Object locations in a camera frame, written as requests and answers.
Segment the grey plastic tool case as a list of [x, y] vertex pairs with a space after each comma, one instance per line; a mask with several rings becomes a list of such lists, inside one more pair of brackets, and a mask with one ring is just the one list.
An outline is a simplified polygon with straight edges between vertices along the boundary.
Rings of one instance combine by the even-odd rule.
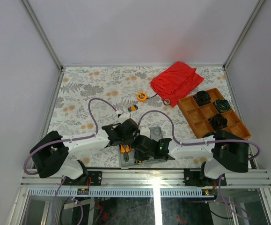
[[164, 138], [160, 127], [140, 127], [140, 134], [130, 145], [130, 152], [119, 151], [119, 166], [121, 169], [135, 168], [145, 165], [166, 162], [171, 138]]

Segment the orange handled pliers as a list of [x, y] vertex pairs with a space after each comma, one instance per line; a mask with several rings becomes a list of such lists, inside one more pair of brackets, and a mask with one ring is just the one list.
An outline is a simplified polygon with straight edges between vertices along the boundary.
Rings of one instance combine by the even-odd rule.
[[129, 162], [129, 152], [130, 152], [130, 146], [129, 145], [120, 145], [120, 151], [121, 154], [123, 154], [124, 161], [126, 163]]

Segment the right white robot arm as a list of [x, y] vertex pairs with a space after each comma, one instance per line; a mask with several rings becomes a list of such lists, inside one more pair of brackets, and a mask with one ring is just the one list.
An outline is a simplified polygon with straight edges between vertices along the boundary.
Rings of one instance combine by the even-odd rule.
[[153, 159], [166, 162], [180, 158], [206, 158], [201, 165], [199, 180], [209, 185], [226, 172], [246, 173], [249, 170], [249, 144], [225, 130], [214, 135], [178, 142], [171, 138], [158, 141], [144, 135], [138, 135], [133, 144], [136, 159]]

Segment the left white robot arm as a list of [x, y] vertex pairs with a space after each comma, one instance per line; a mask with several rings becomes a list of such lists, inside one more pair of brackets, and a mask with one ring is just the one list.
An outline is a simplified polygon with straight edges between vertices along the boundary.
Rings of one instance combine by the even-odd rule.
[[32, 159], [37, 172], [28, 172], [27, 163], [24, 163], [24, 172], [39, 175], [42, 179], [58, 174], [83, 185], [88, 179], [82, 162], [86, 153], [112, 146], [131, 145], [137, 134], [139, 127], [133, 119], [127, 119], [116, 126], [103, 126], [96, 134], [88, 136], [61, 136], [58, 131], [52, 131], [30, 150], [26, 159]]

